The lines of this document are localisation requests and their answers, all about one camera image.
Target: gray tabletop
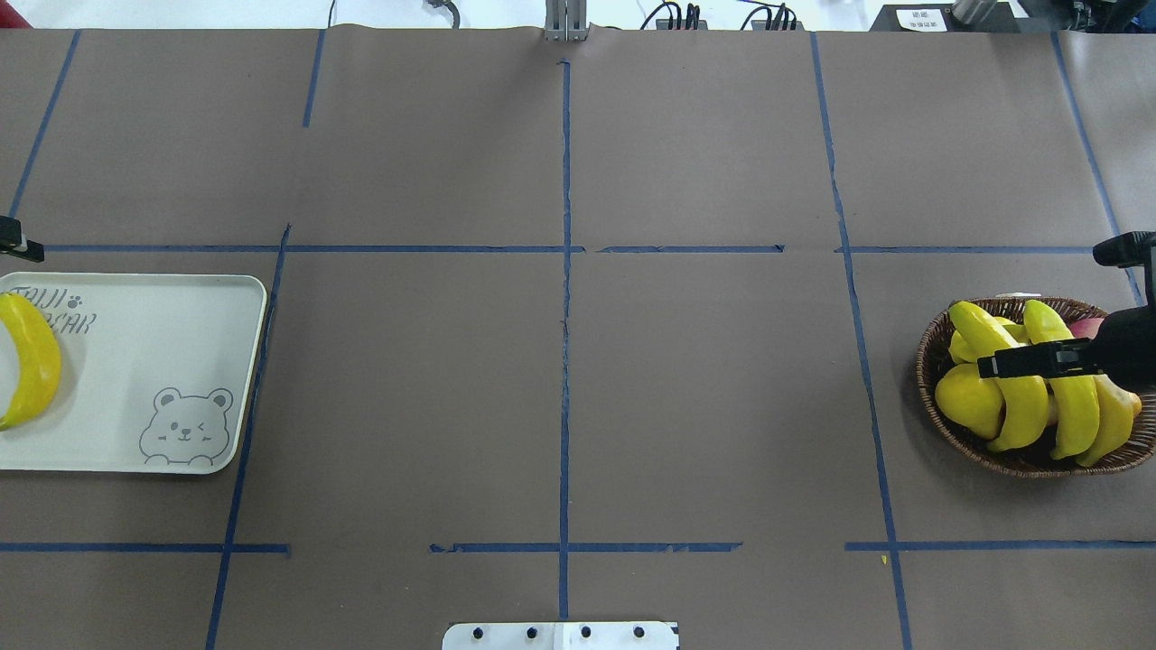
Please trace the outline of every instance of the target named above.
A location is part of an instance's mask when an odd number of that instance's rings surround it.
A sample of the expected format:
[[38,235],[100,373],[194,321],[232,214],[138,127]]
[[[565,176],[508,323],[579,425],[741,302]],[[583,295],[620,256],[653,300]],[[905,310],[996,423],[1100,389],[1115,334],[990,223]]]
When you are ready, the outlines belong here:
[[1156,40],[0,30],[0,60],[36,269],[274,308],[221,472],[0,474],[3,648],[1156,638],[1156,465],[994,474],[912,377],[956,298],[1135,304],[1088,253],[1156,228]]

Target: bear drawing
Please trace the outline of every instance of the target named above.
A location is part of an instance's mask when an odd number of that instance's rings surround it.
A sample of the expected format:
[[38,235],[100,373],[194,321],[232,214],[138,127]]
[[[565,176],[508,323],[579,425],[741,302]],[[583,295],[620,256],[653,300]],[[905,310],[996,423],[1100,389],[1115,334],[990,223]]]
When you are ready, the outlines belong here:
[[146,464],[183,464],[210,467],[229,449],[225,413],[232,393],[217,389],[206,397],[184,397],[177,389],[164,389],[153,398],[156,413],[141,434]]

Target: rectangular tray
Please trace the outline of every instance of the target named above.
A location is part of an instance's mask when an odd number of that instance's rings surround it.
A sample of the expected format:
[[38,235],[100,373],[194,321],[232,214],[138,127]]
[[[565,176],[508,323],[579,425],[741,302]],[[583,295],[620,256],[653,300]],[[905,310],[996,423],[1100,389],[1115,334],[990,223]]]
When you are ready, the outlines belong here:
[[[0,470],[209,474],[237,451],[266,291],[249,275],[9,273],[60,342],[60,387],[0,431]],[[18,376],[0,326],[0,409]]]

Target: black device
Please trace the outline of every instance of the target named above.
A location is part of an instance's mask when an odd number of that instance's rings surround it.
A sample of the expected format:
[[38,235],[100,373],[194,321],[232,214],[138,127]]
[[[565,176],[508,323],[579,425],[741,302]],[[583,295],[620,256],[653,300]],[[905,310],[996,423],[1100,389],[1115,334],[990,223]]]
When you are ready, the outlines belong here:
[[44,246],[24,237],[18,220],[3,215],[0,215],[0,253],[28,261],[44,261]]
[[1101,266],[1144,268],[1148,304],[1116,311],[1104,319],[1095,339],[1072,339],[1002,349],[978,360],[979,376],[1045,378],[1103,372],[1124,389],[1156,385],[1156,232],[1133,231],[1096,244],[1092,257]]

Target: wicker basket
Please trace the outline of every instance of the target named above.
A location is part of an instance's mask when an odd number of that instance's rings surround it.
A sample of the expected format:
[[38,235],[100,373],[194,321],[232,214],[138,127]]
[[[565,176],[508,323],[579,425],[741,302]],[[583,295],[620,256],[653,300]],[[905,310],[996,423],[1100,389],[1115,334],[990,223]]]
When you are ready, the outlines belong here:
[[[1029,298],[977,298],[970,302],[986,309],[992,316],[1002,316],[1016,323],[1023,323],[1023,305],[1027,300]],[[1074,323],[1083,318],[1107,316],[1103,310],[1080,301],[1055,297],[1036,300],[1051,305],[1066,323]],[[1135,467],[1156,453],[1156,392],[1154,391],[1139,393],[1144,408],[1133,424],[1132,437],[1128,438],[1128,442],[1120,449],[1101,458],[1091,467],[1081,467],[1072,458],[1052,460],[1048,452],[1055,446],[1055,427],[1048,427],[1038,441],[1023,449],[1013,449],[1002,453],[987,451],[985,446],[987,441],[948,420],[940,413],[939,407],[935,406],[935,384],[955,365],[951,362],[951,355],[948,353],[948,346],[951,342],[951,334],[954,332],[955,326],[951,325],[946,310],[927,326],[924,338],[919,341],[919,349],[916,352],[916,383],[919,386],[919,397],[927,409],[927,414],[931,415],[935,428],[939,429],[951,446],[959,450],[968,458],[1001,474],[1024,479],[1039,479],[1112,474]]]

